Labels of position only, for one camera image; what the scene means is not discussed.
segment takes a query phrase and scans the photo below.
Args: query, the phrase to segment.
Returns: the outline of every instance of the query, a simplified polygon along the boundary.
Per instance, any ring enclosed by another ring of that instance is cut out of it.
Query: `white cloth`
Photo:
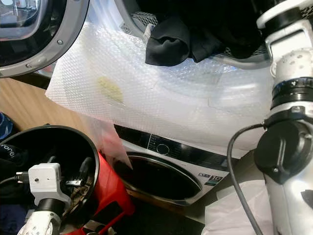
[[[240,184],[245,198],[264,235],[273,235],[268,192],[264,180]],[[205,208],[201,235],[255,235],[234,187],[217,192],[218,201]]]

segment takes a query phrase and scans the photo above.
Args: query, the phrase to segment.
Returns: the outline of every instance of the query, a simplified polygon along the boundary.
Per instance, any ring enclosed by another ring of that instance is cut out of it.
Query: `plastic sheet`
[[[268,68],[245,71],[210,58],[147,65],[142,40],[116,29],[112,18],[118,17],[104,4],[115,9],[111,1],[90,2],[88,22],[58,60],[47,97],[99,120],[218,146],[262,122],[271,101]],[[235,147],[250,150],[261,133],[244,134]]]
[[[96,148],[105,155],[107,162],[111,166],[113,166],[114,162],[121,161],[132,168],[132,164],[112,122],[101,121],[88,116],[81,116],[81,120],[87,127],[87,134]]]

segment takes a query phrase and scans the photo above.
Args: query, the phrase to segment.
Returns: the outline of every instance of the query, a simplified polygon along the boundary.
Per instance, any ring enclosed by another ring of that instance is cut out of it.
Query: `wooden surface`
[[[142,193],[139,193],[139,192],[136,192],[136,191],[133,191],[133,190],[130,190],[130,189],[127,190],[127,193],[129,195],[135,197],[135,198],[140,199],[141,201],[148,202],[150,204],[153,204],[155,206],[167,209],[169,211],[172,211],[172,212],[175,212],[175,213],[178,213],[178,214],[185,214],[185,208],[184,207],[176,206],[176,205],[173,205],[173,204],[170,204],[170,203],[167,203],[167,202],[162,202],[160,200],[154,199],[152,197],[149,197],[147,195],[144,195]]]
[[[50,123],[89,132],[83,116],[49,100],[44,89],[10,78],[0,79],[0,110],[21,130]]]

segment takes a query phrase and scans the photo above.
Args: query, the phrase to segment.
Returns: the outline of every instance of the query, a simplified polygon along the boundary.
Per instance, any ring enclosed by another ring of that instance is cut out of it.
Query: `washing machine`
[[[196,202],[227,174],[226,149],[207,148],[115,125],[132,162],[113,168],[126,187],[180,206]],[[235,151],[233,164],[246,152]]]

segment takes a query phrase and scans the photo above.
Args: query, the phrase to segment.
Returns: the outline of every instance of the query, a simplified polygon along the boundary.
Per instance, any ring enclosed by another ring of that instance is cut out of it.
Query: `washing machine control panel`
[[[194,148],[177,141],[149,134],[134,129],[115,126],[119,137],[123,140],[136,144],[140,147],[149,149],[156,153],[181,160],[183,162],[215,169],[227,170],[226,156],[205,151],[203,149]]]

